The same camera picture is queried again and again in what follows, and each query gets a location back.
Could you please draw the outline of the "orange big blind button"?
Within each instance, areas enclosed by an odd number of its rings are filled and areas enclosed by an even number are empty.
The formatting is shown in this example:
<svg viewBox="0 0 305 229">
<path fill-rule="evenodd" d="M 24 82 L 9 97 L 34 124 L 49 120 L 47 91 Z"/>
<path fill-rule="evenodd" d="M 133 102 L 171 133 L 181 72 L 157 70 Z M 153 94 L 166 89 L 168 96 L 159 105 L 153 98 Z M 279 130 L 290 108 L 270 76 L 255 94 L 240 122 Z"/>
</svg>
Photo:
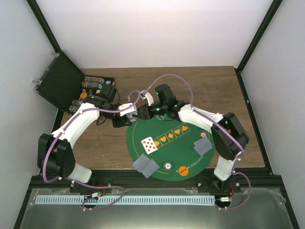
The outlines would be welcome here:
<svg viewBox="0 0 305 229">
<path fill-rule="evenodd" d="M 178 169 L 178 173 L 179 173 L 179 175 L 185 177 L 189 174 L 189 168 L 186 166 L 181 166 Z"/>
</svg>

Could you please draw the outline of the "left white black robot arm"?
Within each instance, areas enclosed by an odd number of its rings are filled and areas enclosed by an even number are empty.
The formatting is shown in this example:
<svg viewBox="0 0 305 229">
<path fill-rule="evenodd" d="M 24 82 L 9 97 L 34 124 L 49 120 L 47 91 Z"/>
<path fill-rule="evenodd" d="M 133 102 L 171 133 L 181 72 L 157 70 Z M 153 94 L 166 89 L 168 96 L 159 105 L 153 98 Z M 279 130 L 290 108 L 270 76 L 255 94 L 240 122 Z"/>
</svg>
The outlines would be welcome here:
<svg viewBox="0 0 305 229">
<path fill-rule="evenodd" d="M 129 123 L 128 114 L 134 113 L 137 102 L 111 104 L 105 88 L 97 94 L 89 94 L 74 115 L 50 135 L 42 134 L 38 143 L 38 167 L 46 183 L 67 179 L 80 183 L 82 189 L 91 193 L 97 188 L 92 171 L 76 162 L 73 147 L 91 123 L 100 117 L 113 120 L 117 128 Z"/>
</svg>

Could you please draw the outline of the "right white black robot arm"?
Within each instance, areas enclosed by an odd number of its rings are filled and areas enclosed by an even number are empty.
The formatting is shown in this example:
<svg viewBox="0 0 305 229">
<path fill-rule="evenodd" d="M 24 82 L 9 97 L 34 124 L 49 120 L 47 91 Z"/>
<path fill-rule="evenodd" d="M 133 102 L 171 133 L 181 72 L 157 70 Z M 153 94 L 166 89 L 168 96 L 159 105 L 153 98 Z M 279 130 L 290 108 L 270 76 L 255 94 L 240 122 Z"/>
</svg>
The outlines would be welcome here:
<svg viewBox="0 0 305 229">
<path fill-rule="evenodd" d="M 192 102 L 178 100 L 167 84 L 157 86 L 155 91 L 157 102 L 148 90 L 139 92 L 138 97 L 146 100 L 147 104 L 137 109 L 136 117 L 149 120 L 156 115 L 167 115 L 172 120 L 192 124 L 211 133 L 219 154 L 212 188 L 217 192 L 225 191 L 229 186 L 228 178 L 233 175 L 235 165 L 249 143 L 249 136 L 237 116 L 230 112 L 211 113 L 195 107 Z"/>
</svg>

